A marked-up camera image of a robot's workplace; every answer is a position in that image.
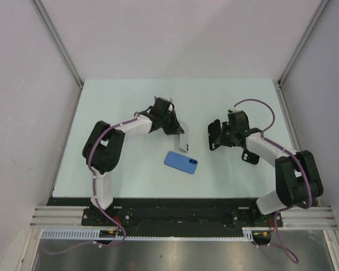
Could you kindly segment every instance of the blue smartphone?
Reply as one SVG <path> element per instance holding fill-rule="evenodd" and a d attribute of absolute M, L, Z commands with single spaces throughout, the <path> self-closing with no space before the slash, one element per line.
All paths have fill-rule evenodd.
<path fill-rule="evenodd" d="M 198 165 L 198 161 L 190 157 L 177 154 L 173 151 L 169 151 L 164 160 L 164 164 L 180 171 L 193 174 Z"/>

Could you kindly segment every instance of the aluminum frame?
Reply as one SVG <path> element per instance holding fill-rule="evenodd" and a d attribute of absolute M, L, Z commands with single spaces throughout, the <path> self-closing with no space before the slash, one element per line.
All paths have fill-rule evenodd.
<path fill-rule="evenodd" d="M 75 107 L 74 107 L 74 111 L 73 111 L 73 114 L 72 114 L 72 117 L 70 119 L 70 124 L 69 124 L 69 127 L 68 127 L 68 130 L 67 130 L 67 135 L 66 135 L 66 138 L 64 140 L 64 144 L 63 144 L 63 147 L 62 147 L 62 151 L 60 153 L 60 159 L 59 159 L 59 163 L 58 165 L 56 166 L 56 170 L 55 170 L 55 175 L 54 175 L 54 179 L 53 181 L 51 182 L 51 185 L 46 193 L 46 196 L 44 198 L 44 203 L 46 204 L 49 200 L 49 198 L 51 197 L 51 194 L 53 193 L 53 190 L 54 190 L 54 186 L 55 186 L 55 183 L 57 182 L 57 178 L 58 178 L 58 174 L 59 174 L 59 170 L 60 170 L 60 166 L 62 165 L 62 161 L 63 161 L 63 158 L 64 158 L 64 152 L 66 150 L 66 147 L 67 147 L 67 144 L 68 144 L 68 140 L 69 140 L 69 136 L 70 136 L 70 131 L 72 129 L 72 126 L 73 126 L 73 123 L 74 123 L 74 118 L 75 118 L 75 114 L 77 112 L 77 109 L 78 109 L 78 105 L 79 105 L 79 101 L 80 101 L 80 97 L 81 97 L 81 93 L 82 93 L 82 88 L 80 89 L 80 92 L 77 96 L 77 101 L 76 101 L 76 104 L 75 104 Z"/>
<path fill-rule="evenodd" d="M 285 82 L 289 72 L 294 66 L 294 63 L 300 56 L 305 44 L 314 32 L 321 16 L 328 7 L 331 0 L 321 0 L 311 18 L 301 40 L 299 41 L 295 51 L 286 65 L 278 84 L 275 86 L 280 106 L 285 118 L 286 127 L 288 129 L 292 145 L 297 150 L 301 150 L 301 144 L 295 129 L 294 121 L 291 117 L 286 99 L 283 93 L 283 83 Z M 40 19 L 42 20 L 49 36 L 56 45 L 59 54 L 72 73 L 76 83 L 82 89 L 83 81 L 70 58 L 62 40 L 59 37 L 49 14 L 45 10 L 41 0 L 31 0 Z M 30 271 L 35 261 L 35 255 L 38 249 L 39 241 L 45 229 L 100 229 L 101 227 L 83 227 L 81 226 L 81 216 L 85 207 L 37 207 L 30 225 L 27 246 L 22 252 L 24 257 L 21 261 L 21 271 Z M 314 207 L 309 210 L 292 209 L 282 213 L 284 227 L 281 230 L 324 230 L 324 236 L 328 243 L 328 248 L 333 260 L 335 270 L 339 270 L 339 232 L 336 222 L 330 207 Z M 244 230 L 261 229 L 261 228 L 244 228 Z"/>
<path fill-rule="evenodd" d="M 38 206 L 34 211 L 30 225 L 31 234 L 20 271 L 30 271 L 34 265 L 39 241 L 43 232 L 45 239 L 88 239 L 87 235 L 78 235 L 80 232 L 95 233 L 97 229 L 115 229 L 115 227 L 87 227 L 81 226 L 83 211 L 87 207 L 77 206 Z M 310 209 L 292 208 L 281 213 L 284 226 L 280 230 L 323 230 L 333 265 L 339 270 L 339 232 L 331 207 L 312 207 Z M 265 228 L 242 228 L 243 238 L 128 238 L 128 241 L 251 241 L 251 230 L 264 230 Z M 64 238 L 65 233 L 71 232 L 73 238 Z"/>

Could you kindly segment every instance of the phone case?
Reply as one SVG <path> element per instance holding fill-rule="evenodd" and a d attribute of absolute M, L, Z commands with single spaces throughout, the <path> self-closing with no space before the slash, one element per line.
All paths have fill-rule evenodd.
<path fill-rule="evenodd" d="M 190 157 L 177 154 L 173 151 L 169 151 L 164 160 L 164 164 L 180 171 L 193 174 L 196 171 L 198 161 Z"/>
<path fill-rule="evenodd" d="M 180 134 L 180 149 L 185 152 L 189 151 L 189 142 L 188 142 L 188 125 L 184 121 L 180 120 L 180 126 L 182 127 L 184 134 Z"/>

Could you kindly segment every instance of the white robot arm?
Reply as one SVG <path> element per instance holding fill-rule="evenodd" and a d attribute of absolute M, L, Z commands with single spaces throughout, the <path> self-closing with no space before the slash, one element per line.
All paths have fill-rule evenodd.
<path fill-rule="evenodd" d="M 95 173 L 96 180 L 91 201 L 96 207 L 98 207 L 97 201 L 103 209 L 108 208 L 113 202 L 111 171 L 119 162 L 124 140 L 160 128 L 167 135 L 184 133 L 177 120 L 175 106 L 171 100 L 163 98 L 156 98 L 153 106 L 136 113 L 135 118 L 123 123 L 113 126 L 104 121 L 96 123 L 82 152 L 87 165 L 90 162 L 91 169 Z"/>
<path fill-rule="evenodd" d="M 264 137 L 258 128 L 250 128 L 244 111 L 228 111 L 228 121 L 213 121 L 208 126 L 210 150 L 220 146 L 242 147 L 242 159 L 256 165 L 263 158 L 275 168 L 276 190 L 257 200 L 260 215 L 267 215 L 294 205 L 304 208 L 309 196 L 323 194 L 318 169 L 309 151 L 282 147 Z"/>

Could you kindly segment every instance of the metal sheet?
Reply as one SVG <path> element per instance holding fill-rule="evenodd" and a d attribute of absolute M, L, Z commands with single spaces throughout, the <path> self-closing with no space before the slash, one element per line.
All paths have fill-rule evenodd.
<path fill-rule="evenodd" d="M 33 270 L 334 270 L 322 231 L 286 231 L 282 237 L 298 265 L 278 248 L 250 242 L 128 241 L 115 248 L 84 245 L 60 255 L 39 249 Z M 42 240 L 41 245 L 59 251 L 80 242 Z"/>

